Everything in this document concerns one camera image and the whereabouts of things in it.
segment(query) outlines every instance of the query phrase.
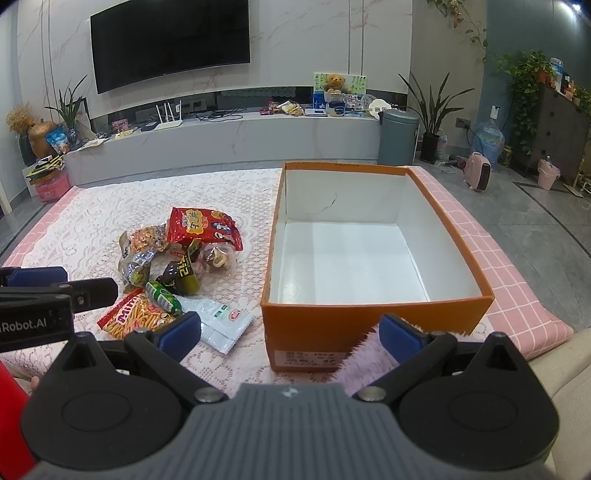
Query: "orange shoebox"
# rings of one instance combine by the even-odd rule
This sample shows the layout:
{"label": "orange shoebox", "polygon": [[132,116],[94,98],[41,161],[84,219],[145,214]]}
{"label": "orange shoebox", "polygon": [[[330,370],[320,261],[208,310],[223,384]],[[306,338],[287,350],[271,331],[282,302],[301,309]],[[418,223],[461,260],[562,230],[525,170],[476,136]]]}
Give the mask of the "orange shoebox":
{"label": "orange shoebox", "polygon": [[261,301],[273,370],[336,370],[384,313],[469,333],[493,299],[412,169],[284,165]]}

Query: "bottle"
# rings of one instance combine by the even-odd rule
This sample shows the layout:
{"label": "bottle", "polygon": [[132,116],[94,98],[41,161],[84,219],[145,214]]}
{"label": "bottle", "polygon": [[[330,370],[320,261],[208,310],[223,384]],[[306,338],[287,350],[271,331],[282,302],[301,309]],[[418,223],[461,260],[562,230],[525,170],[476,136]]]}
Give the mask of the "bottle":
{"label": "bottle", "polygon": [[505,136],[496,126],[498,116],[499,107],[493,105],[491,117],[476,127],[472,142],[472,153],[478,152],[484,155],[491,163],[491,168],[496,168],[497,160],[505,146]]}

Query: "beige sofa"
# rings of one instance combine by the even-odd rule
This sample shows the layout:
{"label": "beige sofa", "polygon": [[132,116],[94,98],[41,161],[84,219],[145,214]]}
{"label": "beige sofa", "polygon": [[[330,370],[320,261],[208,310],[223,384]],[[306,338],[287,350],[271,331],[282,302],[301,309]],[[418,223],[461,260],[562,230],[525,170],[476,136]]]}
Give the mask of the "beige sofa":
{"label": "beige sofa", "polygon": [[561,480],[591,473],[591,329],[530,362],[558,410],[560,431],[546,462]]}

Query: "pink storage box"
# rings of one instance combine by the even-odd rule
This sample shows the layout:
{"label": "pink storage box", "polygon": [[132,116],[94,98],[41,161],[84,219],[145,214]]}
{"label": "pink storage box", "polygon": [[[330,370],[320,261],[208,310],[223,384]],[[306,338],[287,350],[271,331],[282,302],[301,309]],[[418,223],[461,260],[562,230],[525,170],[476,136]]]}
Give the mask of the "pink storage box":
{"label": "pink storage box", "polygon": [[62,170],[54,178],[37,185],[37,193],[42,202],[51,202],[62,198],[70,190],[70,181],[65,170]]}

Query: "snack bag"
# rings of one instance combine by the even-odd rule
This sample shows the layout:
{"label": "snack bag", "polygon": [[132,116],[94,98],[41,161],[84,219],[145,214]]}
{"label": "snack bag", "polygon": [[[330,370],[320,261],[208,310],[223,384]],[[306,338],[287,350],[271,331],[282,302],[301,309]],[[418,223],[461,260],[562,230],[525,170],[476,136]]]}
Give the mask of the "snack bag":
{"label": "snack bag", "polygon": [[174,321],[174,317],[160,307],[150,303],[141,288],[121,300],[97,324],[118,340],[136,328],[146,327],[157,330]]}
{"label": "snack bag", "polygon": [[195,295],[200,287],[187,252],[178,262],[170,262],[156,281],[169,292],[180,295]]}
{"label": "snack bag", "polygon": [[117,270],[123,277],[126,289],[143,287],[150,279],[150,266],[155,255],[167,247],[166,223],[140,228],[119,237],[121,259]]}
{"label": "snack bag", "polygon": [[197,263],[200,272],[231,277],[238,269],[236,252],[232,244],[204,244],[199,251]]}
{"label": "snack bag", "polygon": [[183,313],[181,304],[178,302],[177,297],[171,294],[157,281],[152,280],[146,283],[145,293],[152,303],[158,305],[166,313],[174,316],[178,316]]}
{"label": "snack bag", "polygon": [[227,355],[236,345],[255,316],[216,300],[200,297],[178,301],[185,312],[197,312],[201,318],[201,340],[218,352]]}
{"label": "snack bag", "polygon": [[168,222],[168,243],[181,244],[186,249],[193,239],[205,244],[227,242],[235,250],[242,250],[240,232],[229,215],[217,210],[173,208]]}

